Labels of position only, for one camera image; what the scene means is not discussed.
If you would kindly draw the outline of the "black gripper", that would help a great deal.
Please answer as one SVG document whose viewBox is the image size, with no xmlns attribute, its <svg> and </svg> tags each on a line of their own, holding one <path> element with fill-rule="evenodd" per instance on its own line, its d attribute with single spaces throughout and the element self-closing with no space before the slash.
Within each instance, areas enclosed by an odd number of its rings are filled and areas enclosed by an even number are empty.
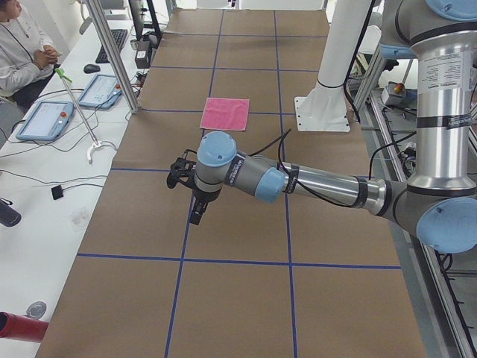
<svg viewBox="0 0 477 358">
<path fill-rule="evenodd" d="M 214 192 L 205 192 L 198 188 L 193 189 L 192 194 L 195 197 L 195 202 L 189 217 L 189 223 L 199 225 L 208 204 L 216 200 L 220 193 L 220 189 Z"/>
</svg>

